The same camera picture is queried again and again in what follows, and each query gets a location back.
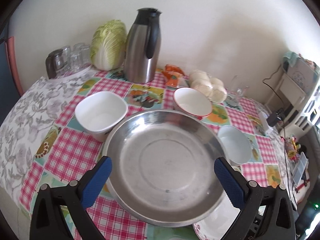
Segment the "light blue round bowl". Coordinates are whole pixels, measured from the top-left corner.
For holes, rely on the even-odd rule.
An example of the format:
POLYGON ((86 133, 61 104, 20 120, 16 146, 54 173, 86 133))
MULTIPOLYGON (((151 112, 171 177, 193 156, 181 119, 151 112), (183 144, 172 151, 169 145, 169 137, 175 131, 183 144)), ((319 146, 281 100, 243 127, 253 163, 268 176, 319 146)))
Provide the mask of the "light blue round bowl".
POLYGON ((242 131, 233 126, 222 126, 217 136, 222 142, 231 163, 242 165, 250 160, 251 145, 242 131))

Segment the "white tray under glasses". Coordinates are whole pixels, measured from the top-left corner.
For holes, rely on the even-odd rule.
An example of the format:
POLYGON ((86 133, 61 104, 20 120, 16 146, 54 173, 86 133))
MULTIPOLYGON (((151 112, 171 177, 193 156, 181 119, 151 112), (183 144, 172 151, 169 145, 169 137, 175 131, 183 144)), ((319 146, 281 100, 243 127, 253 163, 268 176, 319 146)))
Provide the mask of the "white tray under glasses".
POLYGON ((57 75, 55 78, 50 79, 50 81, 62 81, 62 80, 67 80, 67 79, 73 79, 73 78, 77 78, 77 77, 81 77, 82 75, 84 75, 85 73, 87 73, 91 68, 92 68, 92 64, 87 64, 84 65, 82 68, 80 68, 79 70, 75 70, 75 71, 70 71, 70 72, 66 72, 65 74, 62 75, 57 75))

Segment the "upturned clear glass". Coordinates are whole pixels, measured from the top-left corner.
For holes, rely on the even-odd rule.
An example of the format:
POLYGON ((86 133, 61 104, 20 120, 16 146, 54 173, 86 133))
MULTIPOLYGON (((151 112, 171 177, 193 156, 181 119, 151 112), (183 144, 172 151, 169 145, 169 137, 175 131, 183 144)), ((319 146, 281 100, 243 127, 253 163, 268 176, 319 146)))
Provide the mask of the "upturned clear glass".
POLYGON ((65 69, 67 71, 75 71, 82 68, 84 65, 91 64, 89 59, 90 46, 84 42, 77 43, 71 46, 64 46, 63 58, 65 59, 65 69))

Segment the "bag of white buns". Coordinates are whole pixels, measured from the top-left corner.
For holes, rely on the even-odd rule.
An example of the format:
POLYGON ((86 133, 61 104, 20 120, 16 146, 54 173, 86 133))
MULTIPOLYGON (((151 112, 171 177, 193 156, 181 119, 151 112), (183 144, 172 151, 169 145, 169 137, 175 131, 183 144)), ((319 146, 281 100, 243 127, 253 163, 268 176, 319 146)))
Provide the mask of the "bag of white buns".
POLYGON ((205 95, 211 102, 222 103, 227 98, 227 90, 223 82, 202 70, 193 70, 189 74, 189 85, 192 89, 205 95))

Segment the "brown glass cup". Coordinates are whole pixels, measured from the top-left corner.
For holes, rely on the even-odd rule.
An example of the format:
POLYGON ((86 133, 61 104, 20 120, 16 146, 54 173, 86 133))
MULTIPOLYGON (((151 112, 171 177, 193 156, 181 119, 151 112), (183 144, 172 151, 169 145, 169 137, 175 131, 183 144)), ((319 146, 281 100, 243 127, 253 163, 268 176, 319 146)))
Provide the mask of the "brown glass cup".
POLYGON ((65 66, 65 59, 63 58, 63 50, 57 49, 48 54, 46 58, 46 70, 49 79, 56 78, 57 74, 65 66))

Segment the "black power adapter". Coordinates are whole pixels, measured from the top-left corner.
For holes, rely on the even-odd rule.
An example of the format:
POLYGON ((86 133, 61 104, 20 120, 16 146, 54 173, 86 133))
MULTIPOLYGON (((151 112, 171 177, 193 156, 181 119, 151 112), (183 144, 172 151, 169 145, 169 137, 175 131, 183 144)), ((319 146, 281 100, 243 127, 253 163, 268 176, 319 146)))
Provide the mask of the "black power adapter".
POLYGON ((278 124, 280 121, 283 120, 283 117, 281 114, 277 112, 272 112, 268 118, 266 119, 268 126, 274 127, 276 124, 278 124))

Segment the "white square bowl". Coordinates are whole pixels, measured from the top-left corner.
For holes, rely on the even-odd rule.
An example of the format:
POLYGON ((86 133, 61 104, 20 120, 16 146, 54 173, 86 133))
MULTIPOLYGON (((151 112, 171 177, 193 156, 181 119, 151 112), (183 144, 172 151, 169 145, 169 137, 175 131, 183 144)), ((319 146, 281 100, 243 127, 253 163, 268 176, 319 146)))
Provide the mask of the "white square bowl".
POLYGON ((128 112, 128 104, 119 95, 108 91, 94 93, 75 108, 75 117, 95 140, 104 142, 107 134, 128 112))

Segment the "orange snack packet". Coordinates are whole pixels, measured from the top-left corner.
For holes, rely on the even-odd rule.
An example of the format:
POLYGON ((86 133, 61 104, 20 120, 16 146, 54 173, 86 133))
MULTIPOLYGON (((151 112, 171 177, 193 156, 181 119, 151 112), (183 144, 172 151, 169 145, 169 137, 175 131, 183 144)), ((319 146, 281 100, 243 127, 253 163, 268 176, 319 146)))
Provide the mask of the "orange snack packet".
POLYGON ((172 64, 166 64, 162 74, 165 77, 165 85, 172 88, 187 87, 185 73, 180 67, 172 64))

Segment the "large stainless steel pan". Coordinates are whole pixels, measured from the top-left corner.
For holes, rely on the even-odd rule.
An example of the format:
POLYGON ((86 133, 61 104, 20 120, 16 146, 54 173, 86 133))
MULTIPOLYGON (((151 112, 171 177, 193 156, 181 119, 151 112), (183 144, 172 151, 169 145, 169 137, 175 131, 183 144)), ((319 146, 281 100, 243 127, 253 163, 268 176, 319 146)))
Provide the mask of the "large stainless steel pan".
POLYGON ((201 121, 173 110, 144 111, 121 121, 103 155, 112 160, 106 186, 136 218, 176 228, 210 215, 223 200, 214 161, 225 155, 201 121))

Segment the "napa cabbage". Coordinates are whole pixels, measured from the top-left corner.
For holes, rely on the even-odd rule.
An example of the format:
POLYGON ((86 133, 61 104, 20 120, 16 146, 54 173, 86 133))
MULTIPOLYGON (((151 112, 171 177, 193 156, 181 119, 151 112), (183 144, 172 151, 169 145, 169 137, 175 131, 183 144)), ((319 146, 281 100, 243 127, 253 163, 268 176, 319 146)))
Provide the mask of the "napa cabbage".
POLYGON ((93 65, 104 71, 119 68, 125 57, 127 32, 121 20, 110 20, 95 31, 90 48, 93 65))

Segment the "red rimmed strawberry bowl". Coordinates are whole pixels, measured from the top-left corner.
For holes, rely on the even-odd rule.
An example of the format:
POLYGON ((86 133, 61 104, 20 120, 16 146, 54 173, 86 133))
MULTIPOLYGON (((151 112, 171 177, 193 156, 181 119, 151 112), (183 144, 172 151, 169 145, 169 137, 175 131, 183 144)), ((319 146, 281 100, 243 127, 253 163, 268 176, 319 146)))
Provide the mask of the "red rimmed strawberry bowl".
POLYGON ((210 100, 192 88, 179 88, 173 94, 174 110, 202 120, 212 112, 210 100))

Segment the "stainless steel thermos jug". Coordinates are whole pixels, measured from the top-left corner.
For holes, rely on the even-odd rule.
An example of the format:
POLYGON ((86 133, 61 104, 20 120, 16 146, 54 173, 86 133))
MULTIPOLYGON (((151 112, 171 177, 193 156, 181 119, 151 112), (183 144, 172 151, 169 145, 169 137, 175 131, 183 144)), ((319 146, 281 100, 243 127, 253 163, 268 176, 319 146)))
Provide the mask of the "stainless steel thermos jug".
POLYGON ((148 83, 155 78, 161 47, 161 12, 155 8, 138 9, 137 17, 126 40, 125 79, 132 83, 148 83))

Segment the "grey floral tablecloth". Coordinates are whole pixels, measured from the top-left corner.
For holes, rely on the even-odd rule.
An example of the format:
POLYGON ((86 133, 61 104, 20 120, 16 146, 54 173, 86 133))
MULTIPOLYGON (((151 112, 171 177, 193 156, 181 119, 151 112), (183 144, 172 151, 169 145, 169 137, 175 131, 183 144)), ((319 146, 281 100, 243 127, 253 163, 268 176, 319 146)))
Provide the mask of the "grey floral tablecloth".
POLYGON ((15 204, 34 155, 55 120, 82 85, 95 75, 38 79, 17 101, 1 124, 1 187, 15 204))

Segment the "clear glass mug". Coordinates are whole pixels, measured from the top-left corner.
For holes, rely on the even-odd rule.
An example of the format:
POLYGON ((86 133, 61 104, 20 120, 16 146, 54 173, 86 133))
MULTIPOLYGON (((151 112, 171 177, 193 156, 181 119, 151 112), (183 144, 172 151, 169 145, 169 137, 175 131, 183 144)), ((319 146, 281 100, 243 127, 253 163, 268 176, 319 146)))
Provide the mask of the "clear glass mug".
POLYGON ((226 103, 232 107, 238 107, 240 100, 244 97, 245 93, 249 89, 249 86, 240 82, 240 79, 235 75, 230 86, 227 88, 226 103))

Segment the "floral white plate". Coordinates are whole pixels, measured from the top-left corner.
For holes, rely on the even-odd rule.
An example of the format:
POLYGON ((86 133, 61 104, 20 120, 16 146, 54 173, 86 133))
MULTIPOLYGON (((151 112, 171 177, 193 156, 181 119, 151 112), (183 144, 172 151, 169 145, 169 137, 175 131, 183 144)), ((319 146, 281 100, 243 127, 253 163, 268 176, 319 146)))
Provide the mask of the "floral white plate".
POLYGON ((193 228, 199 239, 217 240, 230 228, 240 210, 234 208, 227 196, 205 219, 194 223, 193 228))

